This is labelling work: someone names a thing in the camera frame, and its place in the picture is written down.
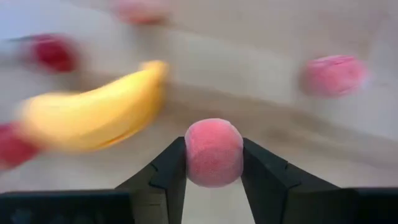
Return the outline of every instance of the yellow banana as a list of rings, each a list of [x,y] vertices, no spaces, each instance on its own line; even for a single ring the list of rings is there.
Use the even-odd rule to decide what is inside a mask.
[[[167,65],[143,70],[85,93],[47,93],[27,100],[21,129],[33,142],[63,151],[95,151],[135,134],[159,111]]]

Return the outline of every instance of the red fruit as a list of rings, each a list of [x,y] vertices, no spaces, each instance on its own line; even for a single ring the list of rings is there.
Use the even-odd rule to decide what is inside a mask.
[[[77,68],[74,44],[58,34],[30,37],[30,52],[34,60],[55,72],[71,72]]]
[[[37,147],[18,136],[15,124],[0,125],[0,169],[21,165],[38,152]]]

